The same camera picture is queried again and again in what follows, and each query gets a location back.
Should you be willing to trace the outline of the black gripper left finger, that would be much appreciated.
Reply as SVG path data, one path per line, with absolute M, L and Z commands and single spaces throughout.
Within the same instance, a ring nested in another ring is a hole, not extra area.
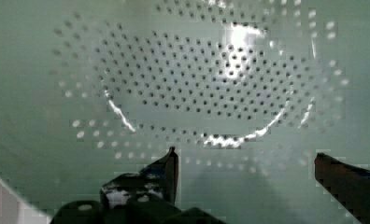
M 155 195 L 174 203 L 178 188 L 179 156 L 175 147 L 159 160 L 137 173 L 125 173 L 106 182 L 100 188 L 100 201 L 104 207 L 113 209 L 125 206 L 136 196 Z

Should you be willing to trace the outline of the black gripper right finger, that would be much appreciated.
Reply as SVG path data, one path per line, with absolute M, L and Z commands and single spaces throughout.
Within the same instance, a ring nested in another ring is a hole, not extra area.
M 362 224 L 370 224 L 370 170 L 318 153 L 315 179 Z

